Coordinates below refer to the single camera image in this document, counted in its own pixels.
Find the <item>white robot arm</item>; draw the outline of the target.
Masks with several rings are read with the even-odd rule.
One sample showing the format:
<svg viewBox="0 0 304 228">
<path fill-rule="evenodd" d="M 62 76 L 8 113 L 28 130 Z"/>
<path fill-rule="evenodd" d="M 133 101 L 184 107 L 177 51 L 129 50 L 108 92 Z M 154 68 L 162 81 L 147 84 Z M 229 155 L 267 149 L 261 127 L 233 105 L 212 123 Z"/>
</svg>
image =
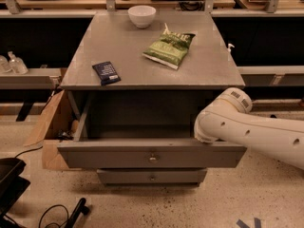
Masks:
<svg viewBox="0 0 304 228">
<path fill-rule="evenodd" d="M 304 123 L 251 115 L 252 106 L 243 90 L 226 89 L 197 116 L 195 138 L 202 143 L 221 139 L 240 144 L 304 169 Z"/>
</svg>

